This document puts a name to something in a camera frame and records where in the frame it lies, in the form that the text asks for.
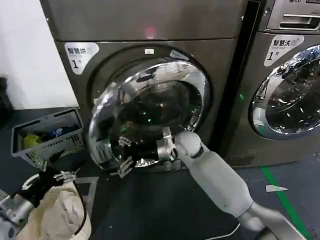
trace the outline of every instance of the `green tape line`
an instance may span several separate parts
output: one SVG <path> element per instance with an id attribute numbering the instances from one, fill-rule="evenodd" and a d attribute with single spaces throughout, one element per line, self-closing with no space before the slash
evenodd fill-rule
<path id="1" fill-rule="evenodd" d="M 278 186 L 276 178 L 272 175 L 269 168 L 266 166 L 261 167 L 262 172 L 264 173 L 266 179 L 271 185 Z M 294 207 L 290 203 L 289 199 L 287 198 L 286 194 L 283 191 L 276 191 L 275 194 L 279 198 L 281 204 L 283 205 L 284 209 L 288 213 L 291 221 L 295 225 L 296 229 L 307 239 L 312 240 L 312 237 L 309 235 L 307 228 L 305 227 L 304 223 L 298 216 L 297 212 L 295 211 Z"/>

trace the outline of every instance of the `round porthole door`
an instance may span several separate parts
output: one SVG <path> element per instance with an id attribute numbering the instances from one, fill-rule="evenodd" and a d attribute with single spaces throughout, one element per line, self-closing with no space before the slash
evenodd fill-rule
<path id="1" fill-rule="evenodd" d="M 320 45 L 275 68 L 252 99 L 250 118 L 263 137 L 289 140 L 320 125 Z"/>
<path id="2" fill-rule="evenodd" d="M 164 127 L 173 135 L 194 131 L 209 99 L 205 73 L 189 61 L 160 57 L 131 65 L 95 101 L 88 134 L 93 160 L 101 168 L 116 168 L 126 161 L 126 142 L 156 141 Z M 159 160 L 134 161 L 146 167 Z"/>

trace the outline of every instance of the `dark floor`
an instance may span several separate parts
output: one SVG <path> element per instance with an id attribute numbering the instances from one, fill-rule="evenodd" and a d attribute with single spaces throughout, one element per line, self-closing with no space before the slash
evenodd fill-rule
<path id="1" fill-rule="evenodd" d="M 0 189 L 13 193 L 25 179 L 37 172 L 21 158 L 11 156 L 12 127 L 60 110 L 15 111 L 10 123 L 0 129 Z M 318 157 L 320 159 L 320 154 L 310 153 L 302 162 L 269 168 L 278 184 L 288 189 L 285 195 L 313 239 L 320 236 Z M 70 162 L 82 159 L 87 161 L 77 174 L 79 181 L 98 179 L 92 188 L 95 189 L 91 214 L 92 240 L 204 240 L 227 234 L 238 224 L 236 219 L 220 211 L 209 200 L 187 170 L 163 173 L 132 171 L 124 179 L 109 177 L 100 172 L 86 150 L 63 158 L 58 167 L 66 168 Z M 289 218 L 277 195 L 266 192 L 269 183 L 260 168 L 239 168 L 236 171 L 246 181 L 252 198 L 258 204 L 279 210 Z M 86 199 L 90 198 L 87 196 L 89 187 L 79 186 L 79 189 Z M 225 239 L 252 240 L 255 235 L 240 227 L 233 236 Z"/>

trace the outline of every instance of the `dryer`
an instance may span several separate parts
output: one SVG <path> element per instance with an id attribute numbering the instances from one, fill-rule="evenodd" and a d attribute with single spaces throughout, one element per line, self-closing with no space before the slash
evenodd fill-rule
<path id="1" fill-rule="evenodd" d="M 143 142 L 169 126 L 210 141 L 247 1 L 42 0 L 85 123 L 100 121 L 96 163 L 121 162 L 119 137 Z M 154 163 L 146 161 L 137 167 Z"/>
<path id="2" fill-rule="evenodd" d="M 237 46 L 247 50 L 232 63 L 217 150 L 232 166 L 303 160 L 320 145 L 320 2 L 252 0 L 245 22 L 255 25 Z"/>

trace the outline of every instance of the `white cable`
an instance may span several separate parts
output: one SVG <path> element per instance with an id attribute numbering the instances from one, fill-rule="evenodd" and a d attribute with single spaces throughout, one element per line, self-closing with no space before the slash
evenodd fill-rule
<path id="1" fill-rule="evenodd" d="M 213 237 L 207 238 L 205 240 L 223 239 L 223 238 L 226 238 L 226 237 L 230 237 L 232 234 L 234 234 L 238 230 L 239 227 L 240 227 L 240 223 L 235 227 L 235 229 L 232 232 L 230 232 L 230 233 L 228 233 L 226 235 L 213 236 Z"/>

